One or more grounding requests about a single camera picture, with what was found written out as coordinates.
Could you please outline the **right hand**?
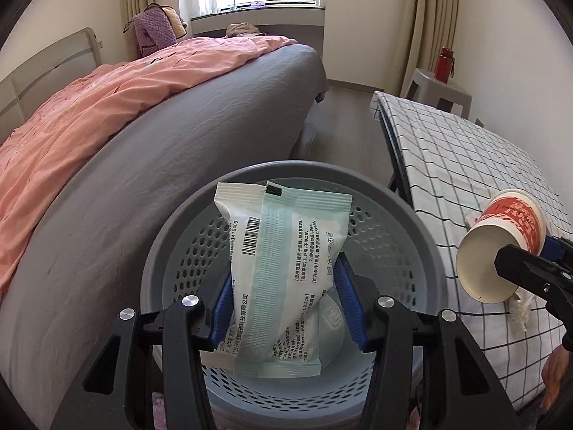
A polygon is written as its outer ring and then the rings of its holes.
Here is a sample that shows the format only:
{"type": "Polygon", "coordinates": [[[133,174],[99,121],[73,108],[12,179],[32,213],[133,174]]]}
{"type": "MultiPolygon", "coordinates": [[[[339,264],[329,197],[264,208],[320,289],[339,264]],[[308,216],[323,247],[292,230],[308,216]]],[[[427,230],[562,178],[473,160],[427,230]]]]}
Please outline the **right hand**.
{"type": "Polygon", "coordinates": [[[570,357],[571,353],[560,345],[553,350],[545,363],[541,374],[545,385],[545,394],[541,404],[542,410],[548,411],[558,400],[561,382],[569,368],[570,357]]]}

